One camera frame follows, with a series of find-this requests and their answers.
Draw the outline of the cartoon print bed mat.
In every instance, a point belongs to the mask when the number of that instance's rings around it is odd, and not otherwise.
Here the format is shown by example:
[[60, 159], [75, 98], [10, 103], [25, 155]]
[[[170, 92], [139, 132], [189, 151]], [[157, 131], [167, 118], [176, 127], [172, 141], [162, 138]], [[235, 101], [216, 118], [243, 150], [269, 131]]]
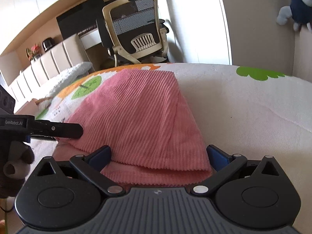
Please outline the cartoon print bed mat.
[[[273, 155], [302, 200], [311, 200], [311, 83], [280, 72], [222, 65], [136, 65], [95, 72], [64, 88], [39, 119], [68, 121], [105, 80], [128, 70], [173, 72], [205, 147], [251, 159]], [[34, 140], [35, 160], [58, 142]]]

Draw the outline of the white quilted pillow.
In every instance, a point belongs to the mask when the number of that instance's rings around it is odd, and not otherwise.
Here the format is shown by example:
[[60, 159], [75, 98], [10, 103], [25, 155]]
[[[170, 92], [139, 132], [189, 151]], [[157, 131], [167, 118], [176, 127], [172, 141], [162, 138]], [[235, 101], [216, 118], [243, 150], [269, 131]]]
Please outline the white quilted pillow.
[[63, 70], [60, 74], [48, 81], [49, 92], [47, 97], [56, 96], [61, 90], [71, 85], [77, 79], [88, 75], [91, 69], [93, 69], [93, 64], [91, 62], [82, 62]]

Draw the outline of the beige padded headboard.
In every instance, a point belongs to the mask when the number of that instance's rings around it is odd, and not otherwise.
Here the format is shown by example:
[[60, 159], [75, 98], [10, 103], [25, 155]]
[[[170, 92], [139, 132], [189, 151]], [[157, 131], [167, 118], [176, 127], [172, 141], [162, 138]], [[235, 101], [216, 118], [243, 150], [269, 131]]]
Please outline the beige padded headboard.
[[8, 86], [15, 99], [14, 110], [19, 110], [32, 99], [47, 98], [48, 81], [82, 62], [90, 61], [78, 35], [72, 35], [54, 46], [24, 69]]

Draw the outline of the white desk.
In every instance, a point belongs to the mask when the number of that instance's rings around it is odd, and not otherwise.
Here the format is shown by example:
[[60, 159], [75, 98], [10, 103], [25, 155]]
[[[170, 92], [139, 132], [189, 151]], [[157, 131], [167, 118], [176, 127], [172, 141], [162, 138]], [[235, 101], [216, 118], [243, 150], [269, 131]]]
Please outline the white desk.
[[85, 50], [102, 43], [98, 28], [81, 35], [79, 38]]

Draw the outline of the pink ribbed cardigan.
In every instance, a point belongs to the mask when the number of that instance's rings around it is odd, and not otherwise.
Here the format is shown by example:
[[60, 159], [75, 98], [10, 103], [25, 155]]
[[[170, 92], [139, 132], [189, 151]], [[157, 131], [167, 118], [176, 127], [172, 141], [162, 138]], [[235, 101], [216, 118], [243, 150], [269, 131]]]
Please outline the pink ribbed cardigan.
[[184, 186], [212, 175], [206, 147], [173, 72], [124, 69], [105, 80], [68, 118], [83, 127], [77, 140], [59, 139], [57, 161], [107, 145], [101, 171], [127, 185]]

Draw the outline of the grey plush toy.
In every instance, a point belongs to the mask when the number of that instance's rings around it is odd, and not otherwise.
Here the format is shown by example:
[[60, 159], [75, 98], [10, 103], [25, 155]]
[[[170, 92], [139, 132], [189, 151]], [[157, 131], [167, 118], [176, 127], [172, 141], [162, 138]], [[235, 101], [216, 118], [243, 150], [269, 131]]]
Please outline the grey plush toy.
[[311, 32], [311, 0], [291, 0], [289, 6], [283, 6], [279, 10], [276, 22], [278, 25], [285, 25], [290, 18], [295, 32], [303, 25]]

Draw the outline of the potted red flower plant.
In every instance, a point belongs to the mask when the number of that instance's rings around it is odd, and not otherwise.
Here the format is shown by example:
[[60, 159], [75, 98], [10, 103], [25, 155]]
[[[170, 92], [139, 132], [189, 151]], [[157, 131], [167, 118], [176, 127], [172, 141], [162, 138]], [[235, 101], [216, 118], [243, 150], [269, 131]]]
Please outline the potted red flower plant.
[[29, 61], [36, 61], [41, 56], [40, 46], [38, 44], [34, 44], [31, 48], [26, 48], [25, 52]]

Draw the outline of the beige mesh office chair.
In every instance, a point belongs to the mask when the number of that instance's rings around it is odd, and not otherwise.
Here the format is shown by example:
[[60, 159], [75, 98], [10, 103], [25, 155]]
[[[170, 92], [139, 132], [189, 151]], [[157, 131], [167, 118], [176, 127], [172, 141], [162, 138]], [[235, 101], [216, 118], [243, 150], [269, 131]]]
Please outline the beige mesh office chair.
[[169, 29], [159, 18], [158, 0], [115, 0], [96, 19], [102, 46], [114, 66], [168, 61]]

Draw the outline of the black monitor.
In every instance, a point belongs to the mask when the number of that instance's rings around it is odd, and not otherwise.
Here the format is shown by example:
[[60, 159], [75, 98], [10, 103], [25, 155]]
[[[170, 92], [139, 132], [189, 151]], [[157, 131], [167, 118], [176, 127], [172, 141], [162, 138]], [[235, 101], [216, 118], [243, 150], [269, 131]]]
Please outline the black monitor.
[[104, 6], [104, 0], [86, 0], [59, 15], [57, 23], [62, 38], [65, 40], [74, 34], [82, 36], [94, 30]]

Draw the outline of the black kettle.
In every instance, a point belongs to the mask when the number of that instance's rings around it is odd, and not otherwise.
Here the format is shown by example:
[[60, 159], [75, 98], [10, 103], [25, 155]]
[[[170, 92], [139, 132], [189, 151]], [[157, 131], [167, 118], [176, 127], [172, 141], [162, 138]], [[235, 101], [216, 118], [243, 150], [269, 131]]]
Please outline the black kettle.
[[42, 42], [42, 48], [44, 52], [48, 52], [51, 48], [55, 46], [55, 40], [52, 37], [48, 37]]

